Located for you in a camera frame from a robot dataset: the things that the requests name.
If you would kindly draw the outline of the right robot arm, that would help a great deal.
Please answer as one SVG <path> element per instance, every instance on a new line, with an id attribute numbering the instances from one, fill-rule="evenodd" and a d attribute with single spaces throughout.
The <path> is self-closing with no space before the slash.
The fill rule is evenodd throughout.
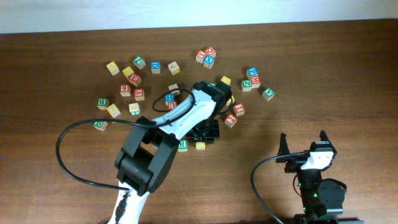
<path id="1" fill-rule="evenodd" d="M 295 174 L 304 210 L 303 214 L 294 216 L 295 223 L 364 223 L 358 218 L 338 218 L 343 213 L 347 186 L 339 180 L 322 177 L 337 154 L 324 130 L 309 150 L 296 154 L 289 151 L 286 134 L 280 135 L 276 162 L 285 164 L 286 173 Z"/>

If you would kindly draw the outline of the yellow S block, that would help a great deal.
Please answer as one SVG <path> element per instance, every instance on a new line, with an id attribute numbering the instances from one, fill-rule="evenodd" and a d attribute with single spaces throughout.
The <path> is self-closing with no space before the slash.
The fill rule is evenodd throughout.
<path id="1" fill-rule="evenodd" d="M 195 148 L 196 148 L 196 150 L 205 150 L 206 149 L 206 143 L 205 142 L 196 142 L 195 143 Z"/>

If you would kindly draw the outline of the green R block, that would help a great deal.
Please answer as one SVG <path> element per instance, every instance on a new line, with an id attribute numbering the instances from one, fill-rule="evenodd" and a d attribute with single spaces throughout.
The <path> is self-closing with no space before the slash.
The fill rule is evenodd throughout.
<path id="1" fill-rule="evenodd" d="M 178 152 L 187 152 L 188 151 L 188 142 L 186 139 L 180 141 L 178 145 Z"/>

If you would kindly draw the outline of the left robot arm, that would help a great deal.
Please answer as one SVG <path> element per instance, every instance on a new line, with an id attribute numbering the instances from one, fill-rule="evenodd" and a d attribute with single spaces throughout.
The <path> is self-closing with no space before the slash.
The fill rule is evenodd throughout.
<path id="1" fill-rule="evenodd" d="M 181 139 L 209 144 L 219 139 L 216 116 L 231 97 L 224 82 L 197 82 L 191 95 L 167 114 L 137 120 L 114 162 L 120 189 L 110 223 L 139 221 L 147 197 L 169 173 Z"/>

